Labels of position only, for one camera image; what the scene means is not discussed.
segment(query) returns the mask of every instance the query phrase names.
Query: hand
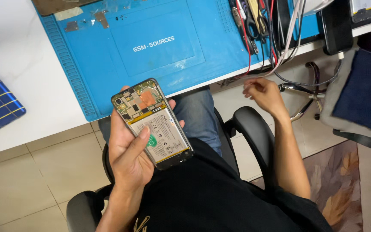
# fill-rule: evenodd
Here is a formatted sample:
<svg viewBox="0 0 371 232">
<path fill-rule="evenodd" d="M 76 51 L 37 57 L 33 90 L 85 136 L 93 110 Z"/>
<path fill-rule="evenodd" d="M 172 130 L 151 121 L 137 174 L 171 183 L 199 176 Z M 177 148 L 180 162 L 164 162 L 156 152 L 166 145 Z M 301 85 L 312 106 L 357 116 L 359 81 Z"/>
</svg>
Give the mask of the hand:
<svg viewBox="0 0 371 232">
<path fill-rule="evenodd" d="M 176 102 L 169 101 L 171 108 Z M 179 121 L 184 127 L 184 120 Z M 111 114 L 111 135 L 108 142 L 109 159 L 119 192 L 135 192 L 143 188 L 152 178 L 154 164 L 144 149 L 150 137 L 150 129 L 145 127 L 137 138 L 125 126 L 124 120 L 113 110 Z"/>
<path fill-rule="evenodd" d="M 251 96 L 250 99 L 275 119 L 290 118 L 276 82 L 264 78 L 246 80 L 243 94 L 246 98 Z"/>
</svg>

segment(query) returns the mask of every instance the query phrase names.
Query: green circle sticker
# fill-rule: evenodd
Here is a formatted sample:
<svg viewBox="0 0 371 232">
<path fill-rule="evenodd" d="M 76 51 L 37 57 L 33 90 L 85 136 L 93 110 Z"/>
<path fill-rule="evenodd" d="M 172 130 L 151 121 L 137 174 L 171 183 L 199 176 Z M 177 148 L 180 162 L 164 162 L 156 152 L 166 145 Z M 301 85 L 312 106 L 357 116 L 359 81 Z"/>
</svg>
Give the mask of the green circle sticker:
<svg viewBox="0 0 371 232">
<path fill-rule="evenodd" d="M 150 135 L 150 138 L 148 139 L 147 146 L 155 147 L 157 146 L 157 140 L 155 139 L 154 135 Z"/>
</svg>

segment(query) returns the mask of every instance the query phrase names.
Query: phone battery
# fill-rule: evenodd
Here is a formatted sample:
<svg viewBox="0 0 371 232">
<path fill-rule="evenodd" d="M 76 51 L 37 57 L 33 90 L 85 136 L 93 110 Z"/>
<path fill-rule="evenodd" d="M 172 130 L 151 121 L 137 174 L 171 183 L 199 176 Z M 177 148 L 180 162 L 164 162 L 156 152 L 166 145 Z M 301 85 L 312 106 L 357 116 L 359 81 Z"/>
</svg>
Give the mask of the phone battery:
<svg viewBox="0 0 371 232">
<path fill-rule="evenodd" d="M 151 131 L 146 149 L 155 163 L 189 149 L 167 108 L 131 124 L 136 134 L 146 126 Z"/>
</svg>

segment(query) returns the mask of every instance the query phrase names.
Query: rug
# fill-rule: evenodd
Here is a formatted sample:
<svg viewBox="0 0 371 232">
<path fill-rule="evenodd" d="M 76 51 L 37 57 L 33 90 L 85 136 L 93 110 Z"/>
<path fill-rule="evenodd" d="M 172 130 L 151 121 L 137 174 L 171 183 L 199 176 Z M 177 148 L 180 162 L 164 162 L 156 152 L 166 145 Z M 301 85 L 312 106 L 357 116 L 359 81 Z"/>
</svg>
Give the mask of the rug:
<svg viewBox="0 0 371 232">
<path fill-rule="evenodd" d="M 304 159 L 315 202 L 335 232 L 363 231 L 357 143 L 348 140 Z M 264 189 L 263 177 L 253 184 Z"/>
</svg>

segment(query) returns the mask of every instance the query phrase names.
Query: chair armrest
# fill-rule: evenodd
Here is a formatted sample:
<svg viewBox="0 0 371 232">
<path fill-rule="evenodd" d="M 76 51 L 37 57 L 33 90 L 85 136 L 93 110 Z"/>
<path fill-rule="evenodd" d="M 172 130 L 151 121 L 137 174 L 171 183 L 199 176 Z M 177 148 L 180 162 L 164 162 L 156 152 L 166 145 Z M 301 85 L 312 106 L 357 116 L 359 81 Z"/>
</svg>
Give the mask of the chair armrest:
<svg viewBox="0 0 371 232">
<path fill-rule="evenodd" d="M 333 129 L 333 134 L 355 141 L 356 143 L 371 148 L 371 138 L 366 135 L 343 132 L 336 129 Z"/>
<path fill-rule="evenodd" d="M 95 232 L 101 219 L 104 200 L 93 191 L 77 194 L 67 204 L 67 224 L 70 232 Z"/>
<path fill-rule="evenodd" d="M 241 107 L 233 115 L 233 124 L 250 145 L 263 173 L 265 187 L 276 186 L 273 156 L 274 135 L 261 115 L 251 107 Z"/>
</svg>

